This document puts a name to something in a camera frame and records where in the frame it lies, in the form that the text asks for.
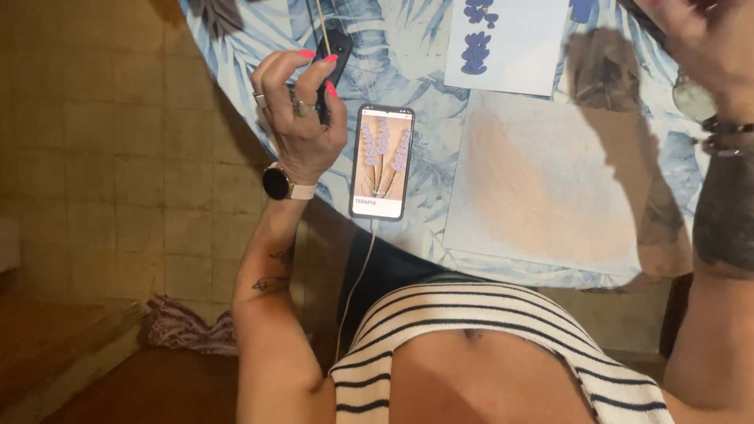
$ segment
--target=charging cable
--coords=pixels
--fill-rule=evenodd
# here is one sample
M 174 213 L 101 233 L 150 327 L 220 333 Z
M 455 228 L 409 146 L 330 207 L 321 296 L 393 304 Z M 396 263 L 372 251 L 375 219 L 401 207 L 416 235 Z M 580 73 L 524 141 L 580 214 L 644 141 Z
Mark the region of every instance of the charging cable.
M 372 248 L 375 246 L 375 237 L 377 236 L 377 227 L 379 226 L 378 220 L 372 220 L 371 226 L 369 226 L 372 230 L 372 241 L 369 243 L 369 250 L 366 252 L 366 259 L 364 260 L 364 266 L 361 267 L 361 273 L 359 274 L 359 278 L 356 279 L 356 282 L 354 283 L 354 286 L 351 287 L 351 291 L 348 293 L 348 298 L 345 301 L 345 311 L 343 312 L 343 318 L 340 320 L 340 328 L 338 329 L 338 342 L 336 343 L 335 347 L 335 362 L 338 362 L 338 356 L 340 353 L 340 337 L 343 333 L 343 323 L 345 323 L 345 317 L 348 316 L 348 306 L 351 304 L 351 296 L 354 294 L 354 290 L 356 290 L 356 286 L 359 285 L 359 281 L 361 281 L 361 278 L 364 276 L 364 271 L 366 271 L 366 264 L 369 263 L 369 257 L 372 256 Z

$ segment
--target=striped top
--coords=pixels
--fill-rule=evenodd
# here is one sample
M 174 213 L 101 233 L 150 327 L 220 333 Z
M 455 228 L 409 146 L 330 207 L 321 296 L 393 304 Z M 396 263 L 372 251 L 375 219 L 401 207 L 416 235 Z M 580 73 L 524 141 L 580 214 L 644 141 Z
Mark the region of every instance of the striped top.
M 350 352 L 329 371 L 336 424 L 387 423 L 393 351 L 424 333 L 460 329 L 504 331 L 560 357 L 600 422 L 673 422 L 653 379 L 610 359 L 548 298 L 510 284 L 438 283 L 396 290 L 367 311 Z

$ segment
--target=wooden stick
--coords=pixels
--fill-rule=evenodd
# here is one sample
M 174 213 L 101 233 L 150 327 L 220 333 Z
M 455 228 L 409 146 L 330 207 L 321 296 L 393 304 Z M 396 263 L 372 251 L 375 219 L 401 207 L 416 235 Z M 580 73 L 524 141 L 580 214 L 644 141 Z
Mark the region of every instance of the wooden stick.
M 322 26 L 322 35 L 325 38 L 325 47 L 327 47 L 327 56 L 332 54 L 329 50 L 329 41 L 327 40 L 327 29 L 325 28 L 325 18 L 322 16 L 322 6 L 320 0 L 317 0 L 317 11 L 320 13 L 320 25 Z

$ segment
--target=belly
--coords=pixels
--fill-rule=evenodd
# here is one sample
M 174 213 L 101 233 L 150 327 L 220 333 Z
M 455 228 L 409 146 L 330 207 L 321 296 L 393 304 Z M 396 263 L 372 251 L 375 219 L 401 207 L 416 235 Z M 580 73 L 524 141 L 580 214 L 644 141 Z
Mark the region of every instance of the belly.
M 334 387 L 332 379 L 325 384 Z M 390 423 L 596 422 L 552 352 L 493 330 L 442 330 L 393 354 Z

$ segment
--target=smartwatch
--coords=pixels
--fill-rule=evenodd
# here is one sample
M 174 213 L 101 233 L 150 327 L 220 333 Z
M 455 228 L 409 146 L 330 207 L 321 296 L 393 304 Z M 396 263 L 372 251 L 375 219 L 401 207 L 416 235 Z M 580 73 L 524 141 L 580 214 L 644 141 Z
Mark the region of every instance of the smartwatch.
M 285 170 L 278 167 L 277 162 L 265 169 L 265 174 L 262 176 L 262 185 L 265 187 L 267 195 L 274 200 L 285 198 L 311 200 L 317 190 L 317 186 L 300 186 L 291 183 Z

